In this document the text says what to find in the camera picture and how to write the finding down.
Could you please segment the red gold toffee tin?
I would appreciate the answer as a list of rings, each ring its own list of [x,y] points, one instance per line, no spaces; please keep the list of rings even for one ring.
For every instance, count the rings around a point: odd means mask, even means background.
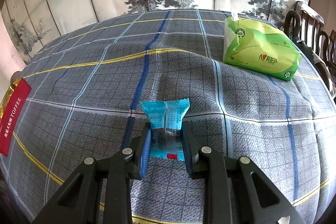
[[[9,154],[13,131],[30,91],[30,85],[21,77],[9,86],[1,102],[0,151],[5,157]]]

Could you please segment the round beige wall disc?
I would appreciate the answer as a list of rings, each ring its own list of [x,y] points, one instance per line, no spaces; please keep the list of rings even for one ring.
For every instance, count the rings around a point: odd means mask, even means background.
[[[11,76],[11,79],[10,79],[10,83],[14,83],[17,79],[20,78],[20,74],[21,74],[21,71],[16,71],[13,73],[13,75]]]

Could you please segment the teal clear snack packet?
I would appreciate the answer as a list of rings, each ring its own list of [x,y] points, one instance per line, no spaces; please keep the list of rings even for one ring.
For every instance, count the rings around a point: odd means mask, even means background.
[[[184,161],[182,122],[190,108],[188,98],[177,101],[141,102],[150,123],[150,155],[160,159]]]

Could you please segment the green tissue pack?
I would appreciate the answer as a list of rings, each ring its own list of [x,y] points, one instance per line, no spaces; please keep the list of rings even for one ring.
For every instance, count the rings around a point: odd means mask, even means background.
[[[224,21],[223,62],[290,81],[301,55],[278,28],[233,14]]]

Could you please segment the dark wooden chair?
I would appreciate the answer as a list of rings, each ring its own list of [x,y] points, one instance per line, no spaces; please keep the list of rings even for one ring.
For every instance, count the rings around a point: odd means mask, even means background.
[[[284,32],[313,64],[335,99],[335,81],[327,65],[330,38],[323,29],[324,25],[324,19],[318,12],[302,1],[295,1],[286,14]]]

